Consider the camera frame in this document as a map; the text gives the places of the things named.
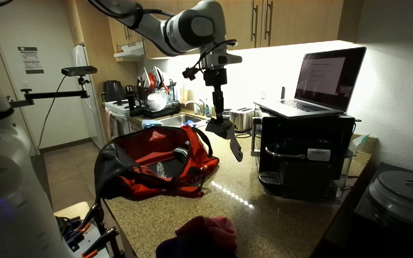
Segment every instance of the toaster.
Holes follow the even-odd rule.
[[[231,122],[234,124],[236,132],[247,132],[251,130],[254,109],[243,107],[231,110]]]

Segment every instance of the white refrigerator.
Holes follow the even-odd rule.
[[[72,58],[75,66],[89,65],[89,62],[87,60],[87,51],[85,51],[85,47],[83,46],[79,45],[72,49]],[[81,99],[82,111],[84,113],[85,123],[87,124],[87,131],[89,132],[89,136],[95,143],[95,145],[99,149],[101,149],[105,145],[105,140],[103,139],[104,130],[101,124],[100,112],[98,111],[96,103],[96,94],[93,90],[93,81],[90,75],[86,75],[84,78],[90,81],[90,83],[87,83],[85,85],[90,98]]]

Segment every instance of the sink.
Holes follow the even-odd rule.
[[[201,121],[205,121],[205,119],[200,119],[196,116],[190,116],[190,115],[178,115],[178,116],[172,116],[167,119],[161,119],[159,120],[160,122],[163,123],[164,126],[172,126],[172,127],[181,127],[183,126],[188,120],[198,123]]]

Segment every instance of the faucet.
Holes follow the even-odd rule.
[[[195,102],[195,101],[186,101],[186,102],[184,102],[184,106],[187,106],[187,104],[190,104],[190,103],[196,104],[196,105],[200,108],[200,111],[201,111],[202,115],[205,116],[205,115],[206,115],[206,114],[205,114],[205,102],[203,102],[202,100],[199,100],[199,101],[202,102],[203,107],[201,107],[201,106],[200,106],[197,102]]]

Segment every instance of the laptop screen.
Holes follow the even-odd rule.
[[[294,98],[346,111],[365,47],[306,54]]]

